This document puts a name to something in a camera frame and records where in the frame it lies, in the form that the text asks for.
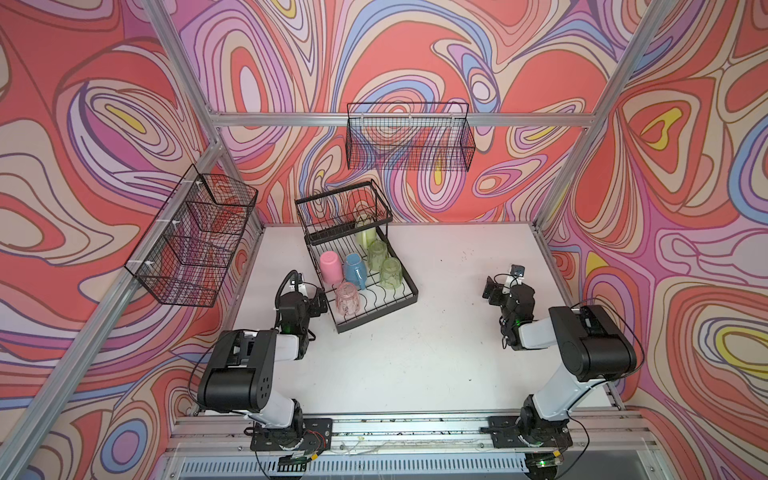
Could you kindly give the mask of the green tumbler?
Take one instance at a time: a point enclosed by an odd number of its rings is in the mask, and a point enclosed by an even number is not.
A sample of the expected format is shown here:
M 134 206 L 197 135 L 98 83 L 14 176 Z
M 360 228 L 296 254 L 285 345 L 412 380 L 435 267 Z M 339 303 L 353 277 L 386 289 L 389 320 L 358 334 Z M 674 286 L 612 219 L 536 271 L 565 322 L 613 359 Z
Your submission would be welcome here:
M 367 250 L 367 264 L 372 272 L 379 272 L 383 263 L 389 258 L 387 243 L 383 240 L 374 240 Z
M 398 289 L 403 282 L 402 264 L 398 258 L 389 257 L 382 262 L 380 284 L 388 290 Z

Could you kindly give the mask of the white mug blue handle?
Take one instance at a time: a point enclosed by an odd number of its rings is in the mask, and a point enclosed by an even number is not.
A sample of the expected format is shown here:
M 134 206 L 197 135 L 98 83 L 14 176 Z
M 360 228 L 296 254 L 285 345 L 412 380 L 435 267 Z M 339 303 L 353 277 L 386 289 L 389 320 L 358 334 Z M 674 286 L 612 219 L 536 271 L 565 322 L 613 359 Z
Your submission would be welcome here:
M 358 253 L 349 253 L 344 260 L 344 278 L 353 284 L 358 290 L 366 288 L 367 267 L 364 259 Z

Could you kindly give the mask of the cream mug green handle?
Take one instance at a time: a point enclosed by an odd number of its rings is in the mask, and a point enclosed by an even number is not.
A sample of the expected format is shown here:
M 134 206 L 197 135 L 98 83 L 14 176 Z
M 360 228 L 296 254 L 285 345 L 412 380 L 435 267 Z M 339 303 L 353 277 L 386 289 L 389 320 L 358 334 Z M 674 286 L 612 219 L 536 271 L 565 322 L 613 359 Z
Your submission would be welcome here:
M 355 227 L 359 228 L 359 231 L 355 233 L 357 243 L 365 251 L 378 239 L 374 223 L 374 219 L 369 217 L 361 217 L 355 222 Z

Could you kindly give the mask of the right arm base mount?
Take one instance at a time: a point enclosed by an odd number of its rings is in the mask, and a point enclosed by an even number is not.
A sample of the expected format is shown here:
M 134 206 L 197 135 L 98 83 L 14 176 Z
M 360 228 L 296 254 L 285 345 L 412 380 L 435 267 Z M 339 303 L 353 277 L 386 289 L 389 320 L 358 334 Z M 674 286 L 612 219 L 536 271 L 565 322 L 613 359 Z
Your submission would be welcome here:
M 490 416 L 482 434 L 490 436 L 496 449 L 533 448 L 565 450 L 573 445 L 566 421 L 521 420 L 519 416 Z

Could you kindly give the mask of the pink plastic cup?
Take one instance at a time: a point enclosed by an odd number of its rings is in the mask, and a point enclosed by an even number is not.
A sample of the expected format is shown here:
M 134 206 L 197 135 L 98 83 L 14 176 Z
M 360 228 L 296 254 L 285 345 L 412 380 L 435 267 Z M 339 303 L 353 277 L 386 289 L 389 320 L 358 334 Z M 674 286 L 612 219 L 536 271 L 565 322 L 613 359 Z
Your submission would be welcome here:
M 338 253 L 325 251 L 320 255 L 319 266 L 322 279 L 329 285 L 337 285 L 344 281 L 343 262 Z

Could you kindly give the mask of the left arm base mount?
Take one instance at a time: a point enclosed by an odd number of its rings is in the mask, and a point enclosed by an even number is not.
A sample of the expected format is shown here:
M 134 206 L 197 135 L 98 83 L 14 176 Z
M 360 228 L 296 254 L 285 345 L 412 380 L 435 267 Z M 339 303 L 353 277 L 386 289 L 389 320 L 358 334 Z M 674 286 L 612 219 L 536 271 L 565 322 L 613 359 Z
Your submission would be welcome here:
M 250 438 L 250 449 L 254 452 L 320 454 L 331 446 L 333 420 L 325 417 L 295 420 L 282 429 L 267 429 L 253 423 L 243 433 Z

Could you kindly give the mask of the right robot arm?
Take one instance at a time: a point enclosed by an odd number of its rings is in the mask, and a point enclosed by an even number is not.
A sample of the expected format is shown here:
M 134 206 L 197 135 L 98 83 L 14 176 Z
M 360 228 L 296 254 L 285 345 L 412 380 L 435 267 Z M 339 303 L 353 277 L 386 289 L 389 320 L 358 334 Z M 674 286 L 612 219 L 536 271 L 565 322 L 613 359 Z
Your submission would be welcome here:
M 498 306 L 502 346 L 515 351 L 555 347 L 561 364 L 539 391 L 524 401 L 517 424 L 522 429 L 557 428 L 572 408 L 604 383 L 620 380 L 638 367 L 635 347 L 598 305 L 555 306 L 535 319 L 535 290 L 511 274 L 489 276 L 482 293 Z

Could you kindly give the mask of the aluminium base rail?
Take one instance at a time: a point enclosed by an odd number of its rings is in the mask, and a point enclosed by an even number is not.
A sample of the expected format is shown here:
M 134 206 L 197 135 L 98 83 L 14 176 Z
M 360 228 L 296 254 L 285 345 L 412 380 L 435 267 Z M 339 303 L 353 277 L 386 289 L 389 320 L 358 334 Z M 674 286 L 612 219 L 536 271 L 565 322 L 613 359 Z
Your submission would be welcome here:
M 557 479 L 667 479 L 646 421 L 629 411 L 577 413 L 569 447 L 525 446 L 490 412 L 336 415 L 329 446 L 314 460 L 259 452 L 237 416 L 177 422 L 159 479 L 524 479 L 556 467 Z

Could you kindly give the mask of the clear pink tumbler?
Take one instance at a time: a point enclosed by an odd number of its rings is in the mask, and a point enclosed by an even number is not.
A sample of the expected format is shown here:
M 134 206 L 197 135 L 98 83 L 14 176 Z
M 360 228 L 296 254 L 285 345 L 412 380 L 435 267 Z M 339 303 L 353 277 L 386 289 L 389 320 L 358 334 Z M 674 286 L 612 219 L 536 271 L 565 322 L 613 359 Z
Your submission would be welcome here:
M 358 287 L 348 281 L 342 282 L 336 288 L 336 309 L 344 319 L 357 315 L 360 309 L 360 294 Z

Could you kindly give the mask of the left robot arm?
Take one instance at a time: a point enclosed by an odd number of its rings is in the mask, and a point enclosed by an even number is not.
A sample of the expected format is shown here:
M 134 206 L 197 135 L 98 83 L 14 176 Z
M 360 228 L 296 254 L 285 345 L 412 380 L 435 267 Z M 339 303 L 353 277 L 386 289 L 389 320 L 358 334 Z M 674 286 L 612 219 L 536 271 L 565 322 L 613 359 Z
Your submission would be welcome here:
M 197 389 L 205 411 L 241 414 L 265 430 L 305 431 L 300 403 L 275 389 L 275 365 L 304 358 L 315 339 L 310 320 L 328 311 L 323 290 L 311 298 L 300 290 L 277 296 L 276 325 L 228 330 L 213 347 Z

